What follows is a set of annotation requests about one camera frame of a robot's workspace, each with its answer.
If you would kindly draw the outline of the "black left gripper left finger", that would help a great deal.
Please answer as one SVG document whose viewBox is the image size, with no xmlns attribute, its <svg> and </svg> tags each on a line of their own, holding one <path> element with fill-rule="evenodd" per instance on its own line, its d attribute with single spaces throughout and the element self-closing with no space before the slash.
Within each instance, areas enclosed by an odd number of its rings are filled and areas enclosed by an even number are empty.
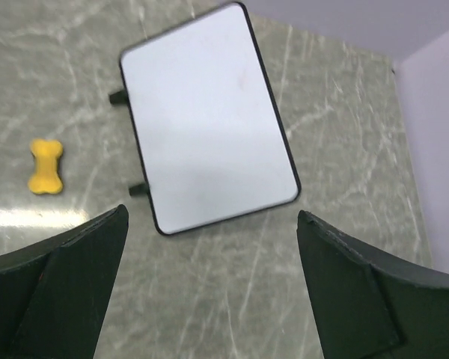
<svg viewBox="0 0 449 359">
<path fill-rule="evenodd" d="M 0 358 L 92 358 L 129 229 L 121 204 L 0 256 Z"/>
</svg>

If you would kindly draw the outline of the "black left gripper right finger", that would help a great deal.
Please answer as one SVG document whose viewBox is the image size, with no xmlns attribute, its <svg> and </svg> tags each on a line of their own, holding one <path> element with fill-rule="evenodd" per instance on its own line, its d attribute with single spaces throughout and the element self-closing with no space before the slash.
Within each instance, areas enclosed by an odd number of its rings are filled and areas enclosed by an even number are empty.
<svg viewBox="0 0 449 359">
<path fill-rule="evenodd" d="M 299 212 L 297 240 L 325 358 L 449 358 L 449 274 L 307 211 Z"/>
</svg>

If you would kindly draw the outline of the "yellow bone-shaped eraser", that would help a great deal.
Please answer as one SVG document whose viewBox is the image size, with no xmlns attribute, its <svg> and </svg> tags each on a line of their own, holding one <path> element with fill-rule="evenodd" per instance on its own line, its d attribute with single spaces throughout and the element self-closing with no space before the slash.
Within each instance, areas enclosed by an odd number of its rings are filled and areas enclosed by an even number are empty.
<svg viewBox="0 0 449 359">
<path fill-rule="evenodd" d="M 63 183 L 58 165 L 63 154 L 63 145 L 57 140 L 34 139 L 30 151 L 34 157 L 34 173 L 28 180 L 28 189 L 34 194 L 59 194 Z"/>
</svg>

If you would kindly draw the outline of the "small black-framed whiteboard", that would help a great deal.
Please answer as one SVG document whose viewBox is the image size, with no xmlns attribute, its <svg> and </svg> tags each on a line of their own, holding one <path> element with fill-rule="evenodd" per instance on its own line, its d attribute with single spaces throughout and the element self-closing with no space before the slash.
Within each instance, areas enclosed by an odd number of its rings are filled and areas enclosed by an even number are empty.
<svg viewBox="0 0 449 359">
<path fill-rule="evenodd" d="M 299 197 L 298 171 L 242 2 L 126 47 L 119 67 L 159 233 Z"/>
</svg>

